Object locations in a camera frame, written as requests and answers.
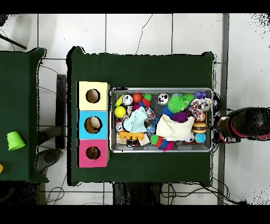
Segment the light blue cloth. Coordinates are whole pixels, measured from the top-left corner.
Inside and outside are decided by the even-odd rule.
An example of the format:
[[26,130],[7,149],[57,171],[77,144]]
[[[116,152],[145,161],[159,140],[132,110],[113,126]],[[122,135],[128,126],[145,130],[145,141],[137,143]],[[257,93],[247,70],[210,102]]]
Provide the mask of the light blue cloth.
[[133,111],[131,113],[130,118],[124,121],[124,128],[128,132],[132,133],[139,133],[139,132],[146,132],[146,127],[144,126],[144,120],[147,119],[148,116],[146,111],[143,107]]

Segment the white cloth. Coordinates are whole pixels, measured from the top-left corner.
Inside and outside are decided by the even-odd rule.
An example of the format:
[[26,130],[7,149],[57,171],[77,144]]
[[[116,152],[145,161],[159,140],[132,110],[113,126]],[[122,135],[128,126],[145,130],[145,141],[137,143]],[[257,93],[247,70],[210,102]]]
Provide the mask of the white cloth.
[[193,117],[188,117],[186,122],[179,123],[163,114],[157,124],[156,135],[164,137],[167,141],[184,141],[190,136],[193,123]]

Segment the yellow box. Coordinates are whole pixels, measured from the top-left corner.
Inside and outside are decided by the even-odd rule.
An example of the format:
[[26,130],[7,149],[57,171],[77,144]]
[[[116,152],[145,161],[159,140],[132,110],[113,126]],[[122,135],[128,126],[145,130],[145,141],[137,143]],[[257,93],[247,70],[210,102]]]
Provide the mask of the yellow box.
[[79,110],[108,110],[109,90],[106,82],[79,81]]

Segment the circular hole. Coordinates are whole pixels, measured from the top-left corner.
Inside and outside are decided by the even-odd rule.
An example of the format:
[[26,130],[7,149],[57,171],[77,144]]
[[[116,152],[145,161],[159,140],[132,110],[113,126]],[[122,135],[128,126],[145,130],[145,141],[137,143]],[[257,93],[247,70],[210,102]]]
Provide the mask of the circular hole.
[[100,156],[100,151],[97,147],[91,146],[86,150],[86,156],[90,160],[96,160]]
[[84,122],[84,128],[90,134],[96,134],[100,131],[101,127],[101,119],[98,117],[89,117]]
[[95,104],[100,100],[100,93],[96,89],[90,89],[86,92],[86,100]]

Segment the toy burger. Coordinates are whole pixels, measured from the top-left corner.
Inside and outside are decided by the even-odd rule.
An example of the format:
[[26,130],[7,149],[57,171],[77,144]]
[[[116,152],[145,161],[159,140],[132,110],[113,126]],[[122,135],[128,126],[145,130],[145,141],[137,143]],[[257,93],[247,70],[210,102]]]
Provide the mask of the toy burger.
[[192,132],[194,133],[205,133],[206,132],[206,124],[202,122],[194,122],[192,126]]

